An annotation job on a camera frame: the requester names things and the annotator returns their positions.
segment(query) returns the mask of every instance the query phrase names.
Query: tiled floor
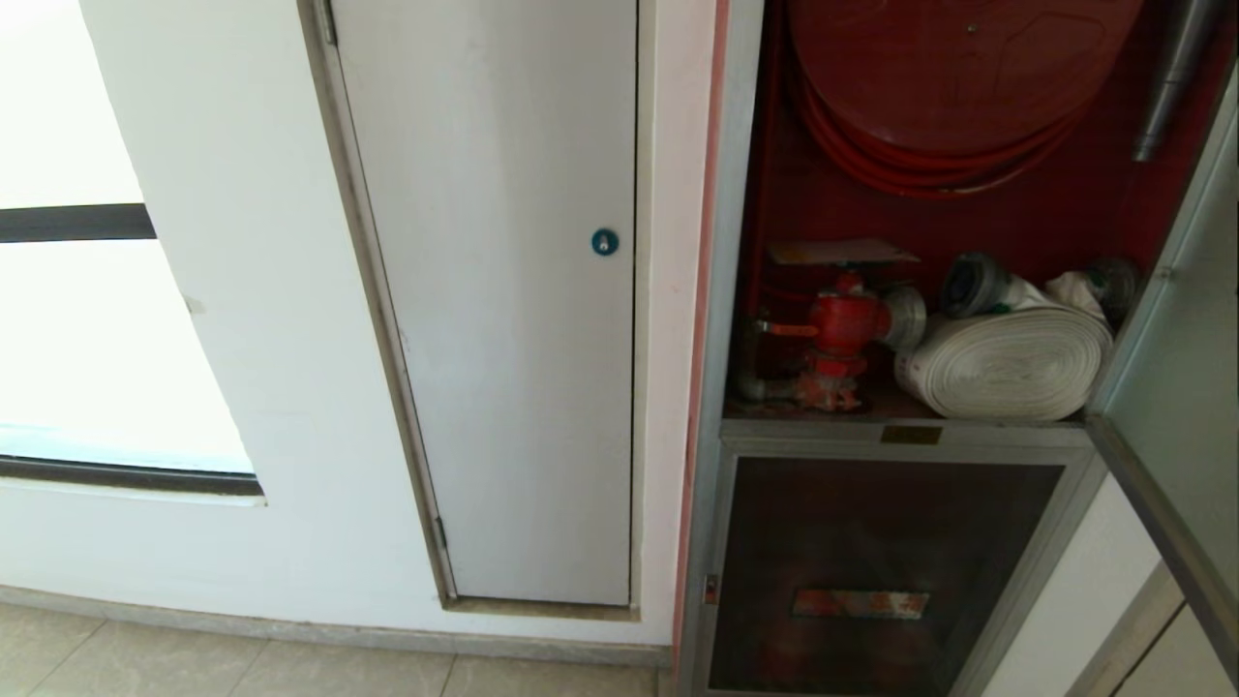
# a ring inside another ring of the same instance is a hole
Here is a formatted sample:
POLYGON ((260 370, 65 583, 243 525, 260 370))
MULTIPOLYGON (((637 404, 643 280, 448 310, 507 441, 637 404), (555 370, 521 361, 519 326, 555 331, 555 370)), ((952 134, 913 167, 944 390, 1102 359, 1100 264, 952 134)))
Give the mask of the tiled floor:
POLYGON ((0 605, 0 697, 670 697, 653 669, 268 641, 0 605))

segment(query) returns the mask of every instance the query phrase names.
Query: blue lock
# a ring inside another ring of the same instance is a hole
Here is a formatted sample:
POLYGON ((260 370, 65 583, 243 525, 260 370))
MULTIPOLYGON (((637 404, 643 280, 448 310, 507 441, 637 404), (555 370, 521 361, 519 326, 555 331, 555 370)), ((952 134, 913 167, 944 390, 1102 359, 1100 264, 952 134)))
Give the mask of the blue lock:
POLYGON ((612 229, 601 228, 593 233, 593 238, 590 239, 590 244, 593 246, 593 251, 600 256, 610 256, 616 253, 620 248, 620 235, 612 229))

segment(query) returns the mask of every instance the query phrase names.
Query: white fire hose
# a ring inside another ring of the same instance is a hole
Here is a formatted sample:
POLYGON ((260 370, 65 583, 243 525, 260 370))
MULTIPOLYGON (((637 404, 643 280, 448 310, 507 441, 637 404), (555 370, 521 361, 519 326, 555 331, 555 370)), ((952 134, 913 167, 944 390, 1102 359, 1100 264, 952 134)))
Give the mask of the white fire hose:
POLYGON ((1114 338, 1083 272, 1041 292, 1022 279, 1007 313, 930 317, 924 340, 901 353, 900 386, 947 418, 1057 421, 1080 410, 1114 338))

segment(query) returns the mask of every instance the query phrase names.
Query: window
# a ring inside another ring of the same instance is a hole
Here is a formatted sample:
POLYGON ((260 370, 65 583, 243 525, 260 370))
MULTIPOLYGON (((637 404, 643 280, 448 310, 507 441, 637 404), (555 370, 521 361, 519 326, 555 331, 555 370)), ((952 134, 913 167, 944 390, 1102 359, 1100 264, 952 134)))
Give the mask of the window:
POLYGON ((258 494, 74 0, 0 2, 0 477, 258 494))

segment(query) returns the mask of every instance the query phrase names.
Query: white door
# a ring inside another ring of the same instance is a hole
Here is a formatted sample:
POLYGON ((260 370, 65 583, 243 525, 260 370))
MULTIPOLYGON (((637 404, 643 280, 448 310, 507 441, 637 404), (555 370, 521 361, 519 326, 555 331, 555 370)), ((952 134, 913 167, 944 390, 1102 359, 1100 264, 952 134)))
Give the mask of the white door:
POLYGON ((457 594, 626 605, 637 2, 333 5, 457 594))

